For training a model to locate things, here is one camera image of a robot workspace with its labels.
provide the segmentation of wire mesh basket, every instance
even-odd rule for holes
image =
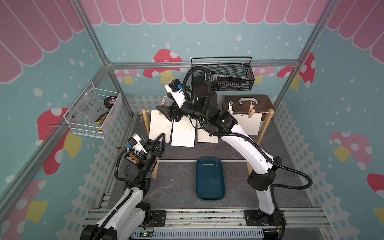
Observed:
[[[203,66],[211,72],[214,91],[249,91],[255,78],[251,68],[252,57],[192,58],[191,65]],[[192,73],[192,90],[205,83],[205,73]]]
[[[97,101],[101,101],[104,104],[104,100],[106,98],[109,99],[108,102],[113,103],[111,109],[105,107],[105,109],[102,109],[103,111],[101,111],[101,113],[97,113],[97,109],[86,109],[89,112],[96,112],[98,116],[101,116],[103,114],[105,115],[105,113],[108,111],[104,122],[96,124],[96,119],[91,119],[84,114],[83,111],[85,111],[85,109],[83,103],[88,102],[84,101],[84,95],[86,95],[84,93],[91,96],[96,96],[97,99],[93,100],[95,103]],[[117,117],[121,106],[122,99],[120,93],[95,88],[93,82],[90,82],[88,86],[83,90],[83,92],[79,95],[79,97],[74,101],[74,103],[68,108],[68,110],[64,114],[64,119],[73,134],[104,139],[107,133],[109,132],[109,129],[111,128],[115,118]]]

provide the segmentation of clothespin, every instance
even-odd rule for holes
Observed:
[[[253,109],[253,103],[254,103],[255,101],[251,101],[251,105],[249,106],[249,110],[248,110],[248,117],[250,118],[250,117],[252,117],[252,115],[255,113],[255,109]]]
[[[230,114],[233,114],[232,104],[233,104],[232,101],[230,101],[229,104],[228,104],[228,112],[229,112]]]
[[[164,106],[166,104],[167,96],[163,97],[163,101],[161,102],[161,105]]]

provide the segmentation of black wire basket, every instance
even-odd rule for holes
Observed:
[[[249,91],[255,78],[251,68],[252,57],[192,58],[191,65],[203,66],[211,72],[214,91]],[[192,73],[192,90],[205,83],[205,73]]]

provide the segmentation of white wire basket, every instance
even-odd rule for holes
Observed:
[[[85,91],[94,94],[97,99],[101,102],[104,102],[105,98],[117,96],[116,98],[113,97],[114,99],[116,99],[116,101],[113,104],[112,108],[109,110],[109,113],[102,124],[96,124],[94,121],[91,121],[89,118],[85,117],[82,114],[81,108],[79,108],[79,104],[84,98]],[[88,86],[83,90],[83,92],[79,95],[79,97],[68,108],[68,110],[64,114],[64,119],[73,134],[104,139],[107,136],[108,131],[111,128],[115,118],[117,117],[121,106],[122,100],[120,93],[95,88],[93,82],[90,82]]]

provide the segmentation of blue plastic tray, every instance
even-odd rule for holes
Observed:
[[[225,196],[223,164],[217,158],[196,162],[196,194],[202,200],[219,200]]]

